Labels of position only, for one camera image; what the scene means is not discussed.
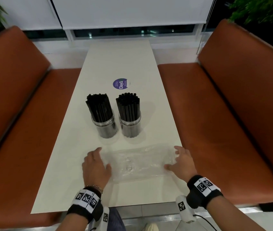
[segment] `white table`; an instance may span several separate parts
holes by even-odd
[[[130,81],[127,89],[113,87],[119,78]],[[98,136],[85,103],[88,94],[107,93],[118,123],[115,98],[137,93],[142,112],[142,132],[135,138],[118,133],[110,139]],[[88,151],[134,149],[153,144],[181,145],[157,64],[148,40],[99,42],[90,46],[61,125],[31,213],[68,210],[77,191],[84,186],[81,163]],[[172,176],[136,182],[109,183],[103,193],[105,206],[128,206],[175,201],[187,194],[187,186]]]

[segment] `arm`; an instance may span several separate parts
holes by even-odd
[[[84,185],[96,185],[103,190],[112,175],[112,168],[110,164],[104,167],[100,151],[101,147],[98,147],[89,152],[84,158],[82,169]],[[85,217],[71,213],[64,218],[56,231],[84,231],[87,224],[88,220]]]
[[[197,175],[190,152],[183,147],[175,146],[176,163],[166,164],[166,170],[172,171],[186,183]],[[213,198],[207,205],[207,210],[222,231],[265,231],[257,223],[247,217],[223,196]]]

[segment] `orange leather bench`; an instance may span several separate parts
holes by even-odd
[[[234,204],[273,202],[273,48],[223,20],[198,59],[158,65],[183,146]]]
[[[198,58],[158,66],[183,146],[234,204],[273,202],[273,49],[222,21]],[[0,34],[0,229],[59,221],[30,212],[80,69],[49,67],[20,29]]]
[[[0,229],[61,215],[30,214],[80,73],[49,66],[19,28],[0,34]]]

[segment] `clear plastic bag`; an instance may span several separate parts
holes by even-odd
[[[112,166],[114,182],[141,180],[166,175],[164,164],[175,163],[175,150],[166,145],[153,145],[109,153],[100,153],[104,165]]]

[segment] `cord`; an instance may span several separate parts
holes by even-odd
[[[196,215],[196,214],[194,214],[193,216],[194,216],[194,217],[203,218],[205,221],[207,221],[208,224],[210,224],[210,226],[211,226],[215,231],[218,231],[218,230],[216,230],[216,228],[215,228],[208,220],[206,220],[204,217],[202,217],[202,216],[200,216],[200,215]]]

